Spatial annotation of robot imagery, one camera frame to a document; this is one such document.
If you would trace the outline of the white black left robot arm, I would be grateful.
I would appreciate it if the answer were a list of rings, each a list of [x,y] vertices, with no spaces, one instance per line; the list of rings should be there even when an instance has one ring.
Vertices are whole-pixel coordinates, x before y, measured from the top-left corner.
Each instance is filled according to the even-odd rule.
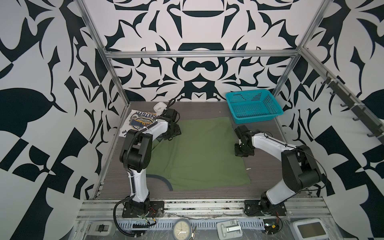
[[[147,187],[146,169],[151,161],[153,141],[161,137],[171,141],[181,134],[178,125],[180,114],[174,109],[165,109],[154,120],[144,123],[140,129],[129,129],[120,153],[120,162],[128,173],[131,200],[127,208],[145,214],[150,208],[150,192]]]

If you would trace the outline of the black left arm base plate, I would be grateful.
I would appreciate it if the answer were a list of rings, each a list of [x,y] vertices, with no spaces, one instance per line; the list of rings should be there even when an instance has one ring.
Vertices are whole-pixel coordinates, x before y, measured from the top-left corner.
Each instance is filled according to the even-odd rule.
[[[123,218],[136,218],[141,215],[145,215],[149,218],[159,217],[164,213],[165,202],[164,201],[145,201],[138,203],[135,201],[129,201],[124,203],[124,210],[122,213]]]

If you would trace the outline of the green tank top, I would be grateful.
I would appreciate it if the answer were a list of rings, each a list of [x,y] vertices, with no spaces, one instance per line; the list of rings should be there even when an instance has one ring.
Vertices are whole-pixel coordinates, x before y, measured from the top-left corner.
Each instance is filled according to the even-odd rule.
[[[238,138],[229,117],[182,120],[181,135],[156,140],[147,177],[172,191],[249,185],[244,160],[235,155]]]

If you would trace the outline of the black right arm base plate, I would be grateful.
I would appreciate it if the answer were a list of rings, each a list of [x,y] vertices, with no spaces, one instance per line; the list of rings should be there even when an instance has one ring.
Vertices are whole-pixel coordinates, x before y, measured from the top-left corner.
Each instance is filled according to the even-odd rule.
[[[244,213],[249,217],[259,216],[286,216],[287,208],[285,201],[277,205],[273,205],[267,198],[260,200],[245,200]]]

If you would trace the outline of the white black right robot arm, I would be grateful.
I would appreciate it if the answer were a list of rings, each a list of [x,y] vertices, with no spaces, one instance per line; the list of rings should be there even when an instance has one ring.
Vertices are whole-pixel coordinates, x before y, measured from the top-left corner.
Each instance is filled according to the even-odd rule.
[[[236,156],[254,156],[255,149],[259,149],[282,164],[282,180],[262,194],[257,210],[253,210],[252,204],[245,204],[246,215],[271,215],[286,200],[322,181],[318,162],[308,146],[290,146],[265,132],[250,131],[245,125],[237,127],[235,134],[239,139],[235,144]]]

